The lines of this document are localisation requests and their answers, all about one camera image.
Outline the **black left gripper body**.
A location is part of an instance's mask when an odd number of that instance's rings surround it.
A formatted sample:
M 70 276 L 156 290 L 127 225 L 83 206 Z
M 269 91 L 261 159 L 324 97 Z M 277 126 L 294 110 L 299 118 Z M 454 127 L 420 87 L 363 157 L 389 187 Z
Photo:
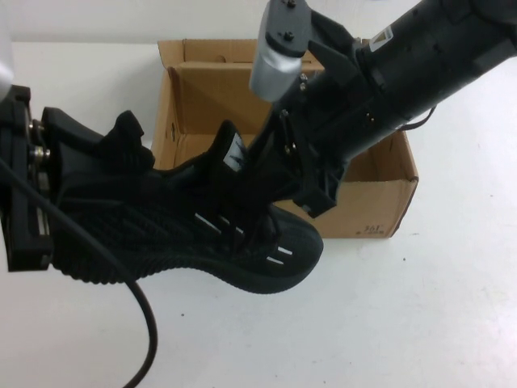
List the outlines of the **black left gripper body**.
M 13 86 L 1 102 L 1 160 L 40 194 L 48 192 L 43 170 L 50 151 L 30 111 L 31 90 Z M 1 174 L 1 223 L 10 272 L 43 271 L 53 252 L 47 215 Z

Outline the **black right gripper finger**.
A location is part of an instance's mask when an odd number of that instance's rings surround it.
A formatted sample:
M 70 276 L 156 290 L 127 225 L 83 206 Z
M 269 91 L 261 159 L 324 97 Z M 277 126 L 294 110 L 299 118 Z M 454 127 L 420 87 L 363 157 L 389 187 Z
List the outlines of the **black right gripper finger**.
M 292 200 L 298 207 L 316 218 L 336 206 L 343 164 L 316 161 L 303 167 L 301 162 L 294 162 L 292 168 L 299 186 Z
M 258 157 L 259 187 L 267 202 L 288 199 L 296 188 L 289 115 L 270 115 L 259 140 L 262 142 Z

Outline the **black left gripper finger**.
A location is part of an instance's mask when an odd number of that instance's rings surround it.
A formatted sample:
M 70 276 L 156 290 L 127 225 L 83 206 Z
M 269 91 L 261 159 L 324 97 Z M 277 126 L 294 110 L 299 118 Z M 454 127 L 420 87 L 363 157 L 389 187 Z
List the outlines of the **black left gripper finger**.
M 52 194 L 107 192 L 105 136 L 87 128 L 60 108 L 45 108 L 44 139 L 50 149 L 48 179 Z

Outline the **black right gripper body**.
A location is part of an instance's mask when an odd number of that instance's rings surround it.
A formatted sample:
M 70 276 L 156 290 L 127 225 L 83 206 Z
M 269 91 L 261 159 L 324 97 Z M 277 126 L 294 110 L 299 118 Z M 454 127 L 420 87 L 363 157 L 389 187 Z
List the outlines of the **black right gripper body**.
M 298 60 L 311 52 L 322 72 L 289 82 L 278 115 L 289 115 L 295 162 L 349 163 L 410 120 L 404 106 L 409 84 L 401 80 L 409 60 L 424 53 L 424 25 L 398 19 L 361 44 L 331 19 L 297 19 L 278 24 L 278 52 Z

